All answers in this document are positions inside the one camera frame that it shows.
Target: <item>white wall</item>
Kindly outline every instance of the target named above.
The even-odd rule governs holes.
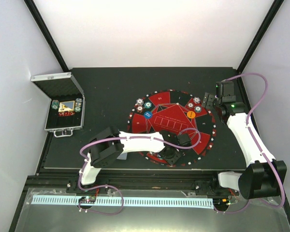
[[[62,69],[23,0],[0,0],[0,232],[8,231],[46,133],[48,99],[30,76]]]
[[[237,68],[272,2],[35,0],[69,68]]]
[[[269,81],[268,94],[254,115],[265,145],[287,164],[284,186],[290,201],[290,0],[281,6],[245,72],[262,73]],[[263,81],[246,77],[244,83],[255,104],[263,93]]]

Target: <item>case lid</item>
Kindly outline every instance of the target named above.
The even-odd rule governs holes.
[[[31,77],[31,81],[51,99],[80,93],[84,95],[71,72],[36,75]]]

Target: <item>round game board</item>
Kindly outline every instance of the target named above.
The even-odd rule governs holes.
[[[216,136],[215,119],[210,110],[201,107],[200,98],[178,90],[155,91],[136,100],[128,119],[129,133],[153,133],[161,130],[178,134],[185,128],[197,128],[201,133],[200,143],[185,151],[177,165],[191,165],[203,159],[213,146]],[[187,131],[194,144],[198,140],[195,131]],[[156,164],[169,164],[159,154],[140,152],[147,160]]]

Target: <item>black metal frame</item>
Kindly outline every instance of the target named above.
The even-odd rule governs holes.
[[[48,42],[51,50],[53,51],[55,57],[57,58],[62,70],[64,72],[68,72],[69,68],[66,65],[53,37],[51,36],[51,33],[49,32],[42,16],[40,15],[34,0],[24,0],[26,3],[28,9],[30,10],[33,18],[35,19],[37,25],[39,26],[43,36],[45,37],[46,41]],[[253,41],[251,42],[246,54],[244,55],[237,72],[241,74],[248,64],[250,58],[252,57],[254,51],[256,50],[259,42],[261,41],[262,37],[264,36],[266,30],[268,29],[269,25],[271,24],[274,16],[278,12],[280,6],[282,5],[283,0],[275,0],[269,9],[265,19],[263,20],[257,34],[255,35]],[[237,79],[238,86],[240,88],[240,92],[242,95],[243,102],[248,106],[250,109],[250,104],[248,100],[248,96],[245,90],[245,86],[243,83],[242,78]],[[254,126],[255,119],[252,115],[252,121]],[[38,164],[38,168],[36,170],[35,176],[28,176],[26,184],[24,186],[23,192],[20,197],[20,201],[18,203],[18,206],[16,208],[16,212],[10,227],[10,232],[15,231],[17,221],[19,219],[22,206],[24,203],[24,200],[26,198],[26,194],[28,192],[29,188],[67,188],[67,184],[75,183],[75,180],[77,179],[78,173],[75,170],[49,170],[44,168],[44,163],[46,160],[47,152],[52,140],[53,134],[48,133],[44,148],[41,154],[41,158]],[[177,172],[176,174],[155,174],[152,175],[146,175],[146,172],[142,171],[133,171],[133,172],[127,172],[124,171],[118,171],[117,173],[109,172],[107,170],[104,170],[101,172],[98,177],[97,181],[101,183],[115,183],[120,188],[126,188],[129,187],[131,189],[133,188],[151,188],[153,187],[153,183],[158,187],[162,189],[186,189],[191,190],[194,188],[193,184],[195,184],[195,181],[206,181],[210,176],[212,176],[212,172],[200,172],[200,173],[191,173],[187,174],[187,172]],[[285,205],[284,205],[288,221],[290,224],[290,205],[288,202],[288,199],[286,199]]]

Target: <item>led light strip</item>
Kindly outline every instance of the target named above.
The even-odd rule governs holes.
[[[82,196],[35,195],[31,204],[78,205]],[[120,197],[97,197],[95,203],[82,203],[84,206],[121,206]],[[138,207],[181,207],[213,209],[213,199],[206,198],[159,198],[125,197],[124,206]]]

